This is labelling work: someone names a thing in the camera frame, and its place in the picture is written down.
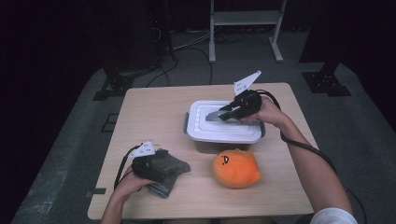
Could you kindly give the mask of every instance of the person's left hand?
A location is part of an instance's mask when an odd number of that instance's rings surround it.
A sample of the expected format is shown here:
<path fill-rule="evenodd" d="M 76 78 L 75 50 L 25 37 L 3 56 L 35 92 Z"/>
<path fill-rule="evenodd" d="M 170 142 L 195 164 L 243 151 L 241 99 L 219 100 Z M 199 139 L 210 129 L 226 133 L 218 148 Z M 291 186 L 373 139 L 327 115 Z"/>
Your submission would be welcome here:
<path fill-rule="evenodd" d="M 155 183 L 152 180 L 143 179 L 134 174 L 131 166 L 126 170 L 124 177 L 114 189 L 113 197 L 118 197 L 126 202 L 131 194 L 139 191 L 143 186 L 147 184 Z"/>

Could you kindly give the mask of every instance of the hand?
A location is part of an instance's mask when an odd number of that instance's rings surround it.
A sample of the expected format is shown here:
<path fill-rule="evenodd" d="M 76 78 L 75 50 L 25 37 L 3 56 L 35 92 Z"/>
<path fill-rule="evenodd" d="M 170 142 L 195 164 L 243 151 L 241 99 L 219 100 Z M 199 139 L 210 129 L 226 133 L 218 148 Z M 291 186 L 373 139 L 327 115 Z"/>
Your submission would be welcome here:
<path fill-rule="evenodd" d="M 255 114 L 242 118 L 242 121 L 258 119 L 266 123 L 273 124 L 277 128 L 284 120 L 288 119 L 277 106 L 266 96 L 262 96 L 262 108 Z"/>
<path fill-rule="evenodd" d="M 126 202 L 131 194 L 139 191 L 143 186 L 147 184 L 155 183 L 152 180 L 143 179 L 134 174 L 131 166 L 126 170 L 124 177 L 121 182 L 117 185 L 114 190 L 112 197 L 117 197 Z"/>

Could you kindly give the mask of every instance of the orange plush toy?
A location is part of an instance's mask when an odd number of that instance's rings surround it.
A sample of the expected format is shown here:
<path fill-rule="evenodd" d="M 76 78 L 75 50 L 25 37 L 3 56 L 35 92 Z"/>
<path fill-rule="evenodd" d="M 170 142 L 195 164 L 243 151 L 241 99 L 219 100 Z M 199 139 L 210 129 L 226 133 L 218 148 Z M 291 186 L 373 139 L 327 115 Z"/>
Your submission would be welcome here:
<path fill-rule="evenodd" d="M 243 189 L 260 179 L 260 171 L 253 152 L 239 149 L 225 150 L 213 160 L 212 173 L 223 185 Z"/>

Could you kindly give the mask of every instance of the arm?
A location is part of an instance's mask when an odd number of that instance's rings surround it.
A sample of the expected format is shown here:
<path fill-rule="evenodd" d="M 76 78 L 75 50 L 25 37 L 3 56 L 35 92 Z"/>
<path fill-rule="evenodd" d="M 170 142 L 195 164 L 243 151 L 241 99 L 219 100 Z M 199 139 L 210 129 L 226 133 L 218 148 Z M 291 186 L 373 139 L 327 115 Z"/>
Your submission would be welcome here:
<path fill-rule="evenodd" d="M 116 187 L 108 200 L 107 207 L 103 213 L 101 224 L 116 223 L 120 224 L 122 219 L 122 208 L 131 194 L 140 190 L 147 184 L 154 183 L 151 180 L 142 179 L 134 175 L 132 168 L 129 167 L 124 178 Z"/>
<path fill-rule="evenodd" d="M 294 122 L 267 97 L 262 97 L 262 109 L 244 119 L 259 119 L 273 124 L 289 139 L 310 145 Z M 297 174 L 315 212 L 337 207 L 352 214 L 347 193 L 336 173 L 320 156 L 288 144 Z"/>

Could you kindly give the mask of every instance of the gray carpet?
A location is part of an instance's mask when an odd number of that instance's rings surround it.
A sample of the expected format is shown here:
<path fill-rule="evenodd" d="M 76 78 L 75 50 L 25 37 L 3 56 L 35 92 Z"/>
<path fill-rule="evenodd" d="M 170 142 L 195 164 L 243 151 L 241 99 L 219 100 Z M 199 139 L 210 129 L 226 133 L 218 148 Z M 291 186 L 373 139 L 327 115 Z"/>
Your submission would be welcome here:
<path fill-rule="evenodd" d="M 319 148 L 332 159 L 345 185 L 360 198 L 367 211 L 368 223 L 394 223 L 395 132 L 361 87 L 357 76 L 343 65 L 335 74 L 352 96 L 329 97 L 324 93 L 311 93 L 302 72 L 318 71 L 322 63 L 298 63 L 307 33 L 282 32 L 279 35 L 283 63 L 275 61 L 268 43 L 269 35 L 249 34 L 233 44 L 217 44 L 212 84 L 232 84 L 257 70 L 261 70 L 262 75 L 256 83 L 289 83 Z M 172 36 L 174 46 L 196 37 Z M 208 52 L 207 43 L 193 47 Z M 209 84 L 211 68 L 201 51 L 184 49 L 175 55 L 178 64 L 168 72 L 171 86 Z M 167 57 L 163 69 L 167 70 L 175 63 Z M 157 70 L 138 77 L 133 88 L 146 87 L 161 72 Z M 92 100 L 105 79 L 103 70 L 92 75 L 13 223 L 98 223 L 98 220 L 88 218 L 87 211 L 111 138 L 111 133 L 101 130 L 109 114 L 119 113 L 123 100 L 122 97 Z M 165 76 L 162 76 L 150 87 L 167 85 Z M 353 198 L 351 201 L 357 220 L 363 223 L 361 208 Z M 274 217 L 274 220 L 286 224 L 294 223 L 296 218 Z"/>

